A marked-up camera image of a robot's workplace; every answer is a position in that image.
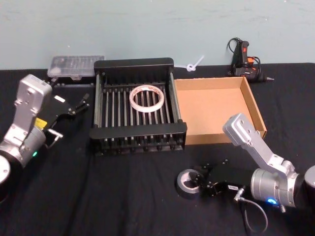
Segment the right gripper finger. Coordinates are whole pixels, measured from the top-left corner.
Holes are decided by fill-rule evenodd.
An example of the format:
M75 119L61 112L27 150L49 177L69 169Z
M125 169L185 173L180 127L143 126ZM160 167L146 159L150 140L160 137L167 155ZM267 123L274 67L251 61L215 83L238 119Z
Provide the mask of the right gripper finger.
M202 175L208 175L214 167L215 167L214 164L206 163L201 165L195 165L192 168L201 173Z
M210 197L218 195L223 190L223 185L221 183L214 183L210 179L210 176L204 177L200 173L189 173L189 177L199 192L205 193Z

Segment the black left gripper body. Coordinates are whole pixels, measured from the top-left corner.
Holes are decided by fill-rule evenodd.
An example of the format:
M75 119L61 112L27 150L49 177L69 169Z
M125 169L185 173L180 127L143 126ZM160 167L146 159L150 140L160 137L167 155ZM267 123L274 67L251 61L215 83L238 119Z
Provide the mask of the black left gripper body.
M74 108L66 99L52 94L49 102L36 117L36 127L46 132L62 119L74 118L75 115Z

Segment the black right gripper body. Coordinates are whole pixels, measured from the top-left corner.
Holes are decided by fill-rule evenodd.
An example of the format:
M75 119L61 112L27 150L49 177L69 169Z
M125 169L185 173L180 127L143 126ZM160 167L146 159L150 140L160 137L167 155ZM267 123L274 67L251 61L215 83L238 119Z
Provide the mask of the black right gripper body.
M231 166L227 160L209 169L208 185L213 192L249 190L254 171Z

